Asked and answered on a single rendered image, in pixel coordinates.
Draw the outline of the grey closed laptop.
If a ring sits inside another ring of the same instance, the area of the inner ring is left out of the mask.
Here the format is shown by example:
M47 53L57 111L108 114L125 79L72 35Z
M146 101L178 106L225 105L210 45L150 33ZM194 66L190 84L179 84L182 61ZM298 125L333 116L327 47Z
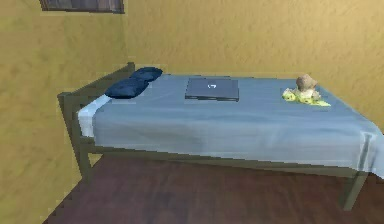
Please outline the grey closed laptop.
M186 99L238 101L238 81L223 78L190 78Z

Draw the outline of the bed with light blue cover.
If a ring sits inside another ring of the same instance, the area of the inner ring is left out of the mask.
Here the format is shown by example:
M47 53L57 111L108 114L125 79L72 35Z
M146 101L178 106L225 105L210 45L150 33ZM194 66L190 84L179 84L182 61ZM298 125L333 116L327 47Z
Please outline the bed with light blue cover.
M92 154L338 176L350 210L369 174L384 180L384 133L325 88L328 107L287 102L292 79L163 73L137 97L106 90L133 78L134 63L58 101L83 180ZM190 78L238 81L239 100L186 99Z

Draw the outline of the dark blue pillow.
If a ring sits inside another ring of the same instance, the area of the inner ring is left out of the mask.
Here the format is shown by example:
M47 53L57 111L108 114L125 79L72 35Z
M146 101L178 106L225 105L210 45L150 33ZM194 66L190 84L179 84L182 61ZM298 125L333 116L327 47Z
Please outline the dark blue pillow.
M152 82L159 78L163 74L163 71L156 67L143 67L132 73L133 78L145 80L146 82Z
M130 99L140 95L149 83L142 79L127 78L111 85L105 95L114 99Z

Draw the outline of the tan and yellow plush toy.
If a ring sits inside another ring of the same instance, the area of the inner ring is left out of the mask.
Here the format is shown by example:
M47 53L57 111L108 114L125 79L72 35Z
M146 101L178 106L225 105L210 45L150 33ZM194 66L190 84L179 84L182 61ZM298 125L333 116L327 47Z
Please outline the tan and yellow plush toy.
M329 103L323 101L321 94L316 90L317 84L318 82L309 74L304 74L296 79L294 89L287 88L284 90L282 98L287 102L328 107Z

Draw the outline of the dark framed window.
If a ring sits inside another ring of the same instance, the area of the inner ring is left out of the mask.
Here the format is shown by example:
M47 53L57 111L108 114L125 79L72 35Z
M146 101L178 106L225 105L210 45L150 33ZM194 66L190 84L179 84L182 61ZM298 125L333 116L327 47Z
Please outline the dark framed window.
M43 11L123 14L123 0L39 0Z

